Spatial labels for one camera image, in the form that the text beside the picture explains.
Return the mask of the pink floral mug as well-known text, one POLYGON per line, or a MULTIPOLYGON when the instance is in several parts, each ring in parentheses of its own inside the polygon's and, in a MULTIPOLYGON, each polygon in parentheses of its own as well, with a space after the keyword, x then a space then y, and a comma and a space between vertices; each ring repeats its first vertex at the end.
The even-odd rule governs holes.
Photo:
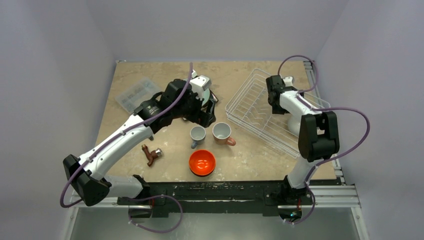
POLYGON ((212 128, 212 135, 214 138, 214 142, 217 145, 229 145, 235 146, 237 143, 231 137, 232 129, 225 122, 218 122, 212 128))

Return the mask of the orange bowl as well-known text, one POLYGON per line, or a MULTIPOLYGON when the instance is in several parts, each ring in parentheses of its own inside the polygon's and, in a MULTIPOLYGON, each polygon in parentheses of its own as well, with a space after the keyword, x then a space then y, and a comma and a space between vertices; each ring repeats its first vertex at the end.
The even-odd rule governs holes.
POLYGON ((188 159, 190 171, 198 177, 209 176, 215 170, 216 163, 215 156, 205 149, 194 151, 188 159))

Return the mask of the white bowl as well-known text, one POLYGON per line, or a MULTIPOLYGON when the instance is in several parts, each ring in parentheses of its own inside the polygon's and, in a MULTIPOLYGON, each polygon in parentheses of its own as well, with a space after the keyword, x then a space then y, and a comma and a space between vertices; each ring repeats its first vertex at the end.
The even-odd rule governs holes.
POLYGON ((287 121, 288 130, 297 137, 300 133, 301 118, 300 115, 291 115, 287 121))

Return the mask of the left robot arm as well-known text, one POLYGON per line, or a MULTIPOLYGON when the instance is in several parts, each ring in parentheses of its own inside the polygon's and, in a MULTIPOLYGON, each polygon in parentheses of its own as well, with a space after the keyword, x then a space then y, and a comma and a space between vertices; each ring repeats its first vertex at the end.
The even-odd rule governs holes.
POLYGON ((138 205, 146 203, 149 191, 141 176, 108 176, 108 171, 135 146, 151 139, 174 119, 184 118, 203 128, 214 123, 216 102, 204 96, 211 84, 203 75, 169 82, 164 91, 143 101, 124 124, 99 145, 80 156, 65 157, 65 186, 72 186, 88 207, 109 197, 130 198, 138 205))

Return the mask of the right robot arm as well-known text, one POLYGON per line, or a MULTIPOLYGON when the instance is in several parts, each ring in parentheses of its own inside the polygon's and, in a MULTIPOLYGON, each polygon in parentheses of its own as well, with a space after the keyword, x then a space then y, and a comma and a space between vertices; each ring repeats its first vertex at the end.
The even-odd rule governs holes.
POLYGON ((293 86, 293 78, 271 75, 266 78, 268 103, 273 114, 290 114, 289 130, 298 137, 300 160, 287 175, 288 185, 280 196, 288 204, 300 198, 318 165, 340 150, 337 115, 323 111, 307 101, 293 86))

